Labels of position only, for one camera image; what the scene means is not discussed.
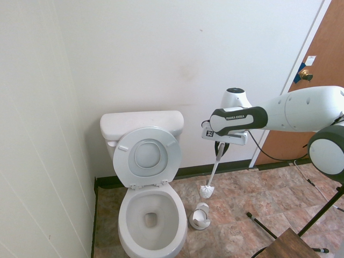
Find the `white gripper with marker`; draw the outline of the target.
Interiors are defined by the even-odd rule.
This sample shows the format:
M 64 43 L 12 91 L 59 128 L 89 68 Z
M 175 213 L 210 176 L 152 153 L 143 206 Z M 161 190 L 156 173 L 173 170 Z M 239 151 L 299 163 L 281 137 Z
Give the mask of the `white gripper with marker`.
M 219 153 L 219 146 L 221 142 L 225 143 L 223 154 L 225 154 L 228 151 L 230 144 L 243 146 L 247 143 L 247 139 L 248 139 L 247 132 L 237 132 L 237 133 L 232 133 L 225 136 L 219 136 L 210 128 L 210 123 L 202 123 L 202 129 L 203 129 L 202 131 L 203 139 L 215 141 L 214 150 L 215 150 L 216 156 Z

